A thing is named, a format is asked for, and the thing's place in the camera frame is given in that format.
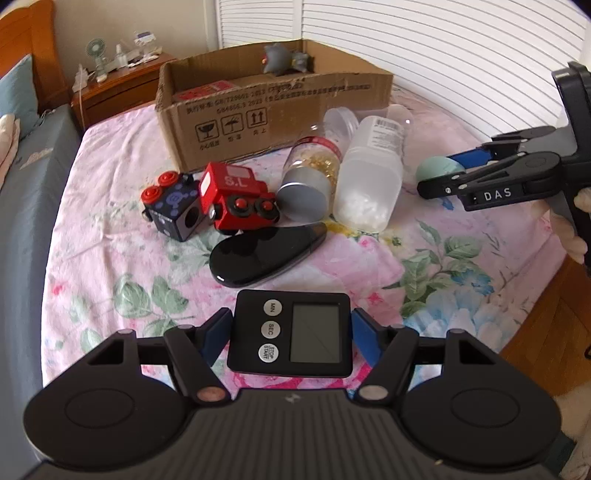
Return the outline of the black toy cube red wheels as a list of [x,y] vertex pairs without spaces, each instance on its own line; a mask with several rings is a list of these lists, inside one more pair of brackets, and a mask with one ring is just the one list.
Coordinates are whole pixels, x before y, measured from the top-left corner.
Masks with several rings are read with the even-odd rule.
[[142,216],[168,238],[185,242],[204,220],[198,185],[191,174],[163,172],[141,192]]

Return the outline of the wooden nightstand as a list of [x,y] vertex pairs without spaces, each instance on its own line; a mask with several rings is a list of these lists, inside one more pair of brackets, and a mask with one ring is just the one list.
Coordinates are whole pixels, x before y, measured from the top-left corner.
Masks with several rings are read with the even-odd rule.
[[167,53],[133,68],[112,72],[102,83],[95,80],[75,93],[71,107],[83,130],[120,113],[153,102],[162,65],[175,60]]

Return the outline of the white louvered closet doors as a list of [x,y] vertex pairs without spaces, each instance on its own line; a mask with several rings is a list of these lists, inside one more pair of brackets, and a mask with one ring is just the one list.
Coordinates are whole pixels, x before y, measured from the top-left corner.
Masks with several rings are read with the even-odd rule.
[[220,47],[308,39],[394,75],[475,136],[564,122],[552,71],[590,62],[572,1],[218,1]]

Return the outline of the blue pillow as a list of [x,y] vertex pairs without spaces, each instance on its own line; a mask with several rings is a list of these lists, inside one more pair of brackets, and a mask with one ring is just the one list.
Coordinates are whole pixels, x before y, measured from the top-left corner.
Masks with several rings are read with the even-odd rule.
[[13,114],[20,121],[20,138],[39,121],[38,100],[33,82],[33,59],[24,56],[0,80],[1,115]]

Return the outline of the black oval glossy case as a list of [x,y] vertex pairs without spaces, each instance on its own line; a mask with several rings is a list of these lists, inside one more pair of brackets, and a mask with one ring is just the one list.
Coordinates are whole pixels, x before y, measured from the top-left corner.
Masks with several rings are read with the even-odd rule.
[[328,228],[318,222],[291,227],[266,227],[221,240],[211,251],[214,280],[228,288],[256,285],[280,275],[314,253]]

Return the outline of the wooden bed headboard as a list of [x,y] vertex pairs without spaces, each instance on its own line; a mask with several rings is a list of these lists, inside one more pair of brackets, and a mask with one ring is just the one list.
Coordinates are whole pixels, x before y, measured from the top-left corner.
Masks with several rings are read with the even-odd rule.
[[54,17],[54,2],[42,0],[11,11],[0,23],[0,74],[4,76],[31,55],[39,112],[69,104],[71,97],[58,58]]

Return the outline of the pink folded quilt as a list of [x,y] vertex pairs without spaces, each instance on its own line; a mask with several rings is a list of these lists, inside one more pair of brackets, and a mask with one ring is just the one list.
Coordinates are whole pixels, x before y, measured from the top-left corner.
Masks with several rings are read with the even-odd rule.
[[20,120],[14,114],[3,115],[0,120],[0,188],[16,157],[20,137]]

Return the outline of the mint green round object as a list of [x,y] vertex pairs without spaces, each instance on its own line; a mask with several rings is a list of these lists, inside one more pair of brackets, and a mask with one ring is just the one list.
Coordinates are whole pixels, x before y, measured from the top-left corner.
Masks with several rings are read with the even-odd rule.
[[451,174],[459,174],[466,168],[456,160],[445,156],[433,156],[421,162],[415,172],[418,182]]

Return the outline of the clear plastic jar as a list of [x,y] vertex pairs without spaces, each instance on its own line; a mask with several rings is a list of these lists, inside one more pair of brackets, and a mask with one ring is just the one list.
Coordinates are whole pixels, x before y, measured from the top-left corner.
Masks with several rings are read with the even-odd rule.
[[356,114],[346,107],[336,107],[325,111],[324,119],[325,136],[345,152],[353,136],[358,130],[360,122]]

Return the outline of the white power strip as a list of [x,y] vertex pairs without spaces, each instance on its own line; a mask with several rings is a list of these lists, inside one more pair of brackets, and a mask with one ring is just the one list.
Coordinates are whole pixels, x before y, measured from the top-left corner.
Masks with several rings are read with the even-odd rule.
[[84,88],[87,87],[89,79],[89,73],[86,68],[84,68],[81,64],[78,65],[78,70],[74,77],[74,83],[72,85],[72,91],[74,93],[81,92]]

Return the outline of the floral pink bedsheet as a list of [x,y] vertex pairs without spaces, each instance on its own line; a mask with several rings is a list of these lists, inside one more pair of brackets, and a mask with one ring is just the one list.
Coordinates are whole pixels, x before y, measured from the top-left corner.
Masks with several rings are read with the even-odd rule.
[[517,204],[468,212],[415,191],[419,162],[475,145],[454,119],[404,94],[412,114],[406,179],[380,233],[327,220],[315,251],[291,253],[287,226],[224,236],[201,223],[179,242],[143,218],[141,191],[172,166],[153,108],[83,136],[53,228],[41,320],[51,381],[119,329],[159,337],[232,307],[242,288],[336,292],[384,325],[425,336],[459,328],[495,351],[517,333],[565,253],[546,217]]

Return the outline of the grey plush toy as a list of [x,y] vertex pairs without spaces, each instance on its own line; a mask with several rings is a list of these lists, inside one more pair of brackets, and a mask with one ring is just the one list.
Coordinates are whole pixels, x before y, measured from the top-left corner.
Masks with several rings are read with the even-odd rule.
[[308,72],[307,53],[291,51],[283,44],[274,43],[264,47],[263,73],[276,76],[294,71],[300,73]]

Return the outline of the white frosted plastic bottle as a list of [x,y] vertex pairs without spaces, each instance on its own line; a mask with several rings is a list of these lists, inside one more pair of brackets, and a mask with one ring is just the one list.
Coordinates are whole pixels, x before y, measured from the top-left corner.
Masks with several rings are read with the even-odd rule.
[[332,215],[349,229],[384,231],[398,201],[403,179],[405,129],[372,115],[362,120],[339,170]]

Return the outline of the brown cardboard box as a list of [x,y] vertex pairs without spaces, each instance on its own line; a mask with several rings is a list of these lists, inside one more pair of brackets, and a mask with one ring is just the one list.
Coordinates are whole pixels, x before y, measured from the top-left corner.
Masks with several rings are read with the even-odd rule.
[[[176,167],[185,172],[210,162],[238,161],[294,144],[325,111],[389,106],[394,76],[369,61],[308,39],[287,41],[310,55],[307,73],[263,73],[264,44],[212,51],[164,64],[155,110]],[[176,92],[219,80],[233,90],[175,103]]]

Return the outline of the red toy train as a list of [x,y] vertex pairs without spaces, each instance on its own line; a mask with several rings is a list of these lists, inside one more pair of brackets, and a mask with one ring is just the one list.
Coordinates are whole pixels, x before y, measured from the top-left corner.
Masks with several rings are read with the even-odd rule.
[[221,234],[273,226],[280,220],[276,195],[249,167],[209,163],[199,182],[201,211]]

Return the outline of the clear spray bottle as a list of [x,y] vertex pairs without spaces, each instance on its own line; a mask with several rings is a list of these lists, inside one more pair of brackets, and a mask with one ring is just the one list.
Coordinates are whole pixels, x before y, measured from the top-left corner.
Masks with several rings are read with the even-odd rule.
[[121,44],[116,45],[114,61],[116,63],[117,70],[126,68],[128,66],[126,53],[124,52]]

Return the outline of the red card case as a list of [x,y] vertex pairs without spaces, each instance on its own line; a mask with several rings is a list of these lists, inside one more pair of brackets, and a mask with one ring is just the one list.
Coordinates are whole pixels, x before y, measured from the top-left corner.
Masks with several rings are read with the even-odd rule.
[[172,96],[175,103],[197,100],[214,95],[219,92],[225,92],[237,88],[238,85],[231,81],[219,80],[206,85],[197,86],[188,90],[176,92]]

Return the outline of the white gadget on stand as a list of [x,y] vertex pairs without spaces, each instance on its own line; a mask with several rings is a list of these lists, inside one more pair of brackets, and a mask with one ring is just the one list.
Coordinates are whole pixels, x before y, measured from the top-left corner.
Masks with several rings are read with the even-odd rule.
[[137,54],[132,63],[141,64],[155,60],[162,54],[162,48],[157,45],[156,37],[151,31],[138,32],[134,38]]

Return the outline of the clear jar gold capsules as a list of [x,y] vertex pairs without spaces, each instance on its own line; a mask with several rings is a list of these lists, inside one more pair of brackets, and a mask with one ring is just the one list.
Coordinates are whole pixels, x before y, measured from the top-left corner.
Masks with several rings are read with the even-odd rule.
[[339,147],[325,137],[298,139],[283,165],[276,191],[281,213],[295,222],[317,222],[327,217],[341,160]]

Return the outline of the small green desk fan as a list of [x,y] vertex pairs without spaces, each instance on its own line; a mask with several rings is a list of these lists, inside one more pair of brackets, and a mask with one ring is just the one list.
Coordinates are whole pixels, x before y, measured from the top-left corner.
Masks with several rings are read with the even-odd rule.
[[107,71],[103,61],[103,54],[105,51],[105,42],[100,38],[94,38],[89,41],[86,46],[86,53],[95,62],[95,80],[98,84],[107,79]]

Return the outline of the black digital kitchen timer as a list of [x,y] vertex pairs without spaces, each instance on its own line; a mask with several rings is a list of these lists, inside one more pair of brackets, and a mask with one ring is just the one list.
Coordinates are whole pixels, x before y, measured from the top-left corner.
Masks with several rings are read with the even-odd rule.
[[353,371],[349,296],[239,291],[229,337],[228,368],[264,376],[349,376]]

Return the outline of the blue grey bed sheet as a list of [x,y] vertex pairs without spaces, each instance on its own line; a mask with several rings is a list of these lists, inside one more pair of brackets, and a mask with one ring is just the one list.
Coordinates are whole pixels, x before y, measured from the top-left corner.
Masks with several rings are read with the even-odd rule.
[[42,387],[41,307],[52,230],[81,143],[67,105],[19,143],[1,188],[1,476],[36,462],[22,417]]

